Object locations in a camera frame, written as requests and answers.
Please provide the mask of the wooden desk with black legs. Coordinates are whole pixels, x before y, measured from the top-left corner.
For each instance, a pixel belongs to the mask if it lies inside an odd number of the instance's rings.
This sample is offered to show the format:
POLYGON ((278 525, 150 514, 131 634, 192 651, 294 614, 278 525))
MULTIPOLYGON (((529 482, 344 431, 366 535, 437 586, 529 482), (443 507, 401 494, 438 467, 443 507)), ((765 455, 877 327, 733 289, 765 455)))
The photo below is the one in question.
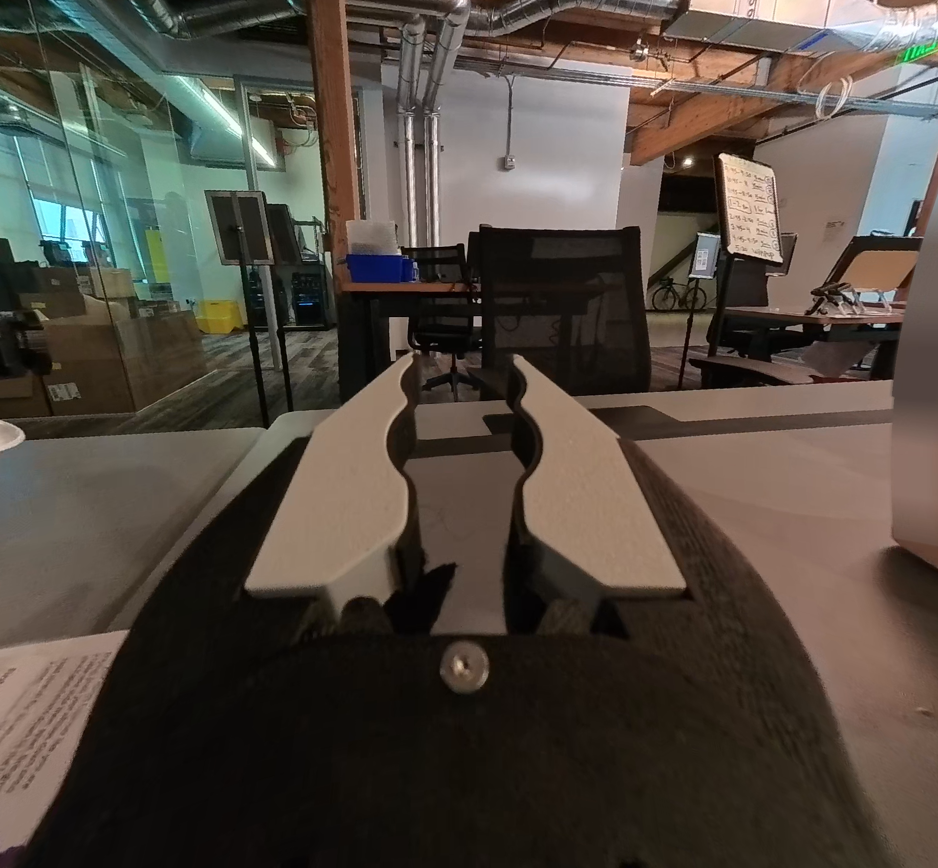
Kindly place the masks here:
MULTIPOLYGON (((438 283, 357 284, 350 282, 338 298, 338 369, 341 403, 365 389, 392 363, 387 320, 409 317, 420 299, 448 290, 438 283)), ((483 388, 480 369, 466 369, 483 388)))

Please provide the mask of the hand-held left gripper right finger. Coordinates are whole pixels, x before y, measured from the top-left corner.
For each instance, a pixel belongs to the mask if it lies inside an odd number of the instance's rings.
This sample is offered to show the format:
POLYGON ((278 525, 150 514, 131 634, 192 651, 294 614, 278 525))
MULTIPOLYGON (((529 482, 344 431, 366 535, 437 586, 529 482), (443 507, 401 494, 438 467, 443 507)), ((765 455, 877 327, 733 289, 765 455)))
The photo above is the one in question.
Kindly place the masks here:
POLYGON ((510 359, 512 532, 543 598, 676 599, 686 579, 617 433, 522 356, 510 359))

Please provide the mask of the rectangular metal air duct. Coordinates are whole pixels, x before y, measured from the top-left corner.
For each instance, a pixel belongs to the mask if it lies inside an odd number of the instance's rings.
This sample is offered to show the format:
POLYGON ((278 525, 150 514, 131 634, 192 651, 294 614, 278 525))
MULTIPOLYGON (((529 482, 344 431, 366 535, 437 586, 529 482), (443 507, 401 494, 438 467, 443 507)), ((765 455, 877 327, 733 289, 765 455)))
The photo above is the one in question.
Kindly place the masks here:
POLYGON ((664 37, 770 53, 854 51, 886 9, 869 0, 683 0, 664 37))

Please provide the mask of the blue plastic bin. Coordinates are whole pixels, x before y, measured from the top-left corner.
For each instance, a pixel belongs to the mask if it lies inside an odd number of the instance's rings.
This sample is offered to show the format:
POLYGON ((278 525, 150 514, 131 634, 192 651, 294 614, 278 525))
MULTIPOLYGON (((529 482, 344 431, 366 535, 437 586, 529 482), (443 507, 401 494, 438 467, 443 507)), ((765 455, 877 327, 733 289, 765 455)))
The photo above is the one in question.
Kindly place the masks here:
POLYGON ((351 282, 357 284, 403 284, 415 280, 415 263, 401 253, 350 253, 346 256, 351 282))

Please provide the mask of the bicycle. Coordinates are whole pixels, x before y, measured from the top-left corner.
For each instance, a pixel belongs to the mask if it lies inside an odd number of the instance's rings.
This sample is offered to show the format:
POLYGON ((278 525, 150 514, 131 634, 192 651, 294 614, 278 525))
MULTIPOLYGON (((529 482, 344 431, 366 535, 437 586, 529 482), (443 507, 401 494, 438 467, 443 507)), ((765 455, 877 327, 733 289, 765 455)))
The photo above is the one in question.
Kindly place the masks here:
POLYGON ((707 292, 698 280, 679 284, 673 277, 659 280, 651 294, 653 311, 703 311, 708 304, 707 292))

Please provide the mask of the stack of cardboard boxes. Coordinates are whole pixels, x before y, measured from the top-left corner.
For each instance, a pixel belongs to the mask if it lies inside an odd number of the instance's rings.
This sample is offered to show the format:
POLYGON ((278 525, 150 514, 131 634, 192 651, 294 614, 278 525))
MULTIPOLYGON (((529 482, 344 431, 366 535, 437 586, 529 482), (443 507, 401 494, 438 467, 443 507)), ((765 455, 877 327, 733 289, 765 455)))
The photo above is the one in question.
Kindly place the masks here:
POLYGON ((2 264, 3 419, 138 412, 207 373, 192 310, 128 270, 2 264))

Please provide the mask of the long black tape strip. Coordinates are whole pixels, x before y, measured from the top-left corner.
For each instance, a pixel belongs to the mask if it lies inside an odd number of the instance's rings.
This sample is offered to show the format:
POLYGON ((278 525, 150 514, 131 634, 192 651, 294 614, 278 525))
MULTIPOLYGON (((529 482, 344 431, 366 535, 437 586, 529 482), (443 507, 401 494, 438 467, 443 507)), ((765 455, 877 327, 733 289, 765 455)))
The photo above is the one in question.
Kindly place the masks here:
MULTIPOLYGON (((889 424, 893 412, 890 409, 859 410, 849 412, 818 413, 786 416, 755 416, 724 419, 701 419, 680 421, 671 426, 634 433, 630 437, 617 436, 631 441, 649 441, 682 437, 747 434, 777 431, 797 431, 836 427, 889 424)), ((511 434, 419 439, 412 459, 429 459, 471 454, 511 451, 511 434)))

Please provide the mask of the black mesh office chair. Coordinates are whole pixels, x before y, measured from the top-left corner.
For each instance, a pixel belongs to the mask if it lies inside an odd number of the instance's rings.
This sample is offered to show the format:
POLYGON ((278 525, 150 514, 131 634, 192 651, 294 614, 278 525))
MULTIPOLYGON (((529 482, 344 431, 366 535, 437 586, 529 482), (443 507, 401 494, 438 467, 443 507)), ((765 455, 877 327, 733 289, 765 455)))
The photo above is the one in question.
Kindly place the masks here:
POLYGON ((572 396, 650 390, 639 227, 481 226, 471 251, 481 292, 481 399, 507 395, 516 355, 572 396))

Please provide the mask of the wooden side table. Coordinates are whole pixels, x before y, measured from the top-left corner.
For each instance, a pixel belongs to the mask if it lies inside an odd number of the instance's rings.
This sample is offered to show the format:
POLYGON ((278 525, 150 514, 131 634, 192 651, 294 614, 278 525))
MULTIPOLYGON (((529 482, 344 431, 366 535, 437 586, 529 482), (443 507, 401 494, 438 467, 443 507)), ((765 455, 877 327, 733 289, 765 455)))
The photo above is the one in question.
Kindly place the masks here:
POLYGON ((828 305, 827 312, 809 309, 773 307, 731 307, 714 318, 710 352, 730 347, 727 338, 745 341, 744 358, 768 360, 782 352, 782 340, 795 336, 812 344, 861 345, 861 358, 873 353, 872 380, 894 377, 898 341, 904 318, 904 305, 898 308, 860 302, 855 307, 838 310, 828 305))

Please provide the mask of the bubble wrap sheet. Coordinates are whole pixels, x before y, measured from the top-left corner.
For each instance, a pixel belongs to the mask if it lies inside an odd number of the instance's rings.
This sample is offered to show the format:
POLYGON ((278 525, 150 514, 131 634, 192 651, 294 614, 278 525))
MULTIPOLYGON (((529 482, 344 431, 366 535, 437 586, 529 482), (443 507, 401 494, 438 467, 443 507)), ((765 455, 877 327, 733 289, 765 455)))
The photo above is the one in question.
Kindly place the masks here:
POLYGON ((349 219, 346 221, 346 234, 349 255, 401 254, 398 227, 392 220, 349 219))

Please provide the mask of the framed sign stand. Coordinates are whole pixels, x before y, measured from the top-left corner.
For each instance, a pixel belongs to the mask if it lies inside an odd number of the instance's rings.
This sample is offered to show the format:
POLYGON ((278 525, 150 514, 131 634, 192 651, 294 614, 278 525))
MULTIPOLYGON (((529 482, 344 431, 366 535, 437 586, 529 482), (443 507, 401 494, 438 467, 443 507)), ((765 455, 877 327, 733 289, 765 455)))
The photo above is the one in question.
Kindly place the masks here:
POLYGON ((285 402, 287 411, 294 412, 295 400, 286 338, 289 312, 286 307, 286 289, 283 285, 280 270, 285 266, 294 264, 296 261, 294 257, 298 256, 297 238, 296 232, 292 228, 292 218, 287 205, 266 203, 265 213, 274 253, 274 264, 272 266, 273 300, 285 402))
POLYGON ((237 265, 241 294, 244 302, 246 330, 252 358, 252 371, 255 389, 264 428, 271 423, 270 410, 264 384, 264 370, 261 359, 260 343, 252 314, 252 288, 249 269, 257 265, 257 258, 252 252, 252 242, 260 245, 259 252, 268 260, 272 259, 268 232, 264 229, 264 207, 258 192, 206 191, 206 202, 212 220, 219 261, 226 265, 237 265))

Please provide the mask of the black swivel office chair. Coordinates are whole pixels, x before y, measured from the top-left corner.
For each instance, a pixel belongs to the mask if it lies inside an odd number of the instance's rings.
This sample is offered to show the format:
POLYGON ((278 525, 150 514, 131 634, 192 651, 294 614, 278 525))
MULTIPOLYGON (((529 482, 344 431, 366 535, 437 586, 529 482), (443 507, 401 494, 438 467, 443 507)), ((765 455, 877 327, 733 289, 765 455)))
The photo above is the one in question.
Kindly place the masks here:
POLYGON ((421 354, 449 357, 448 371, 427 379, 423 389, 448 386, 453 400, 458 401, 460 386, 475 390, 480 387, 473 374, 460 371, 458 362, 482 346, 481 331, 475 326, 475 299, 465 245, 403 248, 402 255, 413 262, 416 282, 448 288, 443 294, 419 300, 416 312, 408 319, 407 342, 421 354))

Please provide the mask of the black server rack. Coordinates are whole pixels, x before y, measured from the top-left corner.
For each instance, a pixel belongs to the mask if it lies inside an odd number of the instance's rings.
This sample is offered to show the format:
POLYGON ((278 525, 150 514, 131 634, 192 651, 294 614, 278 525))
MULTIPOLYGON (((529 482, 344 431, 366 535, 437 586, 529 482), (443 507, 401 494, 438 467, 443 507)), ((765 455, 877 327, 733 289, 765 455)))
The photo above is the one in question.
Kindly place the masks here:
POLYGON ((290 290, 296 328, 311 330, 331 328, 322 265, 313 266, 309 271, 294 272, 291 276, 290 290))

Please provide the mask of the tan-backed chair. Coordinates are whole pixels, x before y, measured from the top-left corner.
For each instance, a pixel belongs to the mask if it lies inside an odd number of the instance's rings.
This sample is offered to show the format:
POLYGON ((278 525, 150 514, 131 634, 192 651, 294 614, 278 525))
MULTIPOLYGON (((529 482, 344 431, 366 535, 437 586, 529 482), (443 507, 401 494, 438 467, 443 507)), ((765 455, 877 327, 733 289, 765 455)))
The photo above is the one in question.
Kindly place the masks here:
POLYGON ((807 314, 892 312, 889 294, 908 288, 922 245, 919 237, 854 237, 823 284, 811 290, 807 314))

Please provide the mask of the rectangular black tape patch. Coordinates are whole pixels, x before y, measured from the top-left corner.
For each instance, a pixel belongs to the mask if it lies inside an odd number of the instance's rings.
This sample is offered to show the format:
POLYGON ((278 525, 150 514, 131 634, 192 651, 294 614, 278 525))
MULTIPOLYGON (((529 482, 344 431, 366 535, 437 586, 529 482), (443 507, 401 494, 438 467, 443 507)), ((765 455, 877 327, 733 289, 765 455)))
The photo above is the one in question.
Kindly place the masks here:
MULTIPOLYGON (((677 423, 677 419, 647 405, 601 407, 589 412, 622 437, 644 433, 677 423)), ((513 413, 491 413, 483 416, 483 423, 492 435, 510 434, 514 426, 513 413)))

